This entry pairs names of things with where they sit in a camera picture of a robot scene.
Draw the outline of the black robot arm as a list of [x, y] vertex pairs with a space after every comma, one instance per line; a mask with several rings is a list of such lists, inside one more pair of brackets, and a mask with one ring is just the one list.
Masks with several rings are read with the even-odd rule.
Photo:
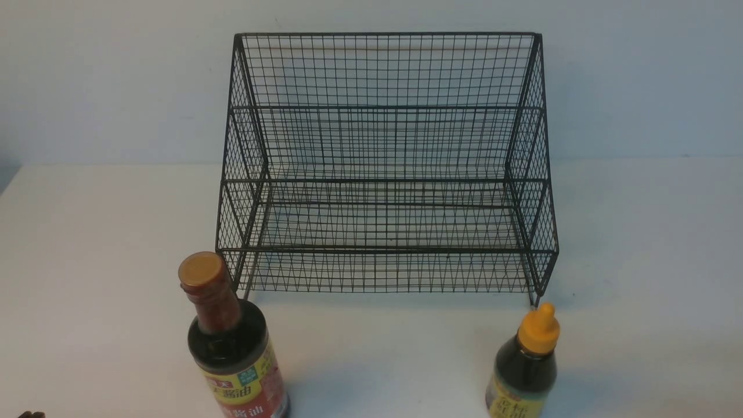
[[42, 411], [24, 411], [18, 418], [46, 418], [46, 414]]

